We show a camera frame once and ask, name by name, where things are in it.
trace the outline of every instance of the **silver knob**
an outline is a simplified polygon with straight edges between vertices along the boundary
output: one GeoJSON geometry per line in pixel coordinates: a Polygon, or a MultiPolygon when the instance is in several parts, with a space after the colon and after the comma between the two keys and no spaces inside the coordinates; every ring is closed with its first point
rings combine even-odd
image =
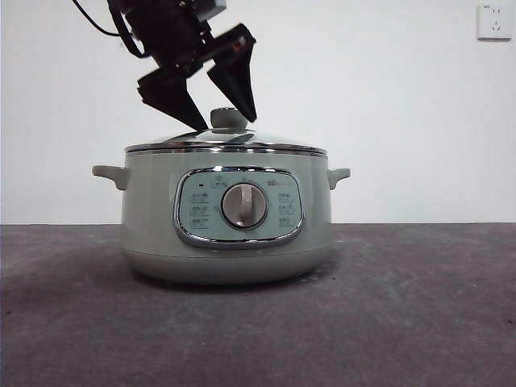
{"type": "Polygon", "coordinates": [[[257,225],[267,212],[264,193],[253,184],[233,185],[223,197],[223,213],[227,221],[238,228],[257,225]]]}

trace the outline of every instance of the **wall socket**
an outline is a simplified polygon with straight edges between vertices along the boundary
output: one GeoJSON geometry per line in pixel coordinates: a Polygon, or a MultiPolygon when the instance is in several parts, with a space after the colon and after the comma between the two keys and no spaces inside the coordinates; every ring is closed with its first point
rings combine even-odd
{"type": "Polygon", "coordinates": [[[513,37],[514,6],[511,4],[480,4],[478,39],[509,40],[513,37]]]}

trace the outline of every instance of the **sage green pot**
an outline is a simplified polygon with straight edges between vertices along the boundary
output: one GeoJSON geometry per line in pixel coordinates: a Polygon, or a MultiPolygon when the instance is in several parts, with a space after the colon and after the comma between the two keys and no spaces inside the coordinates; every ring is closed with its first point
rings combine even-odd
{"type": "Polygon", "coordinates": [[[214,110],[212,123],[127,148],[124,168],[93,167],[123,191],[122,249],[131,266],[213,285],[311,270],[331,244],[330,189],[350,170],[329,170],[322,149],[246,130],[237,110],[214,110]]]}

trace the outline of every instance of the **glass lid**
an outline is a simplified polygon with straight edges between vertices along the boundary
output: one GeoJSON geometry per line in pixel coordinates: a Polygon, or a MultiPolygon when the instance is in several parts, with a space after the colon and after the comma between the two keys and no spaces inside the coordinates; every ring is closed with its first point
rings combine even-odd
{"type": "Polygon", "coordinates": [[[126,152],[159,151],[165,149],[261,149],[326,155],[326,151],[308,144],[296,144],[276,135],[262,135],[246,129],[248,121],[234,108],[211,111],[213,129],[195,131],[172,138],[158,139],[148,144],[132,145],[126,152]]]}

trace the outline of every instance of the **stainless steel rim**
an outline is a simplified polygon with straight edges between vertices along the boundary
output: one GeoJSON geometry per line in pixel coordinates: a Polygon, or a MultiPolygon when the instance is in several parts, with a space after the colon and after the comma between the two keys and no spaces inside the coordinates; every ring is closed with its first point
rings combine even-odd
{"type": "Polygon", "coordinates": [[[205,143],[191,143],[191,142],[178,142],[178,143],[159,143],[159,144],[140,144],[132,145],[125,148],[126,153],[133,152],[144,152],[144,151],[163,151],[163,150],[179,150],[185,152],[186,150],[193,149],[216,149],[218,152],[220,149],[237,149],[242,151],[247,150],[262,150],[262,151],[283,151],[283,152],[307,152],[319,155],[326,155],[327,152],[321,148],[307,147],[303,145],[292,145],[292,144],[267,144],[267,143],[243,143],[235,144],[231,142],[205,142],[205,143]]]}
{"type": "Polygon", "coordinates": [[[127,157],[139,155],[157,155],[161,153],[262,153],[269,155],[298,155],[310,157],[322,157],[327,159],[325,153],[308,152],[308,151],[294,151],[285,149],[265,149],[265,148],[172,148],[172,149],[148,149],[143,151],[128,151],[126,148],[127,157]]]}

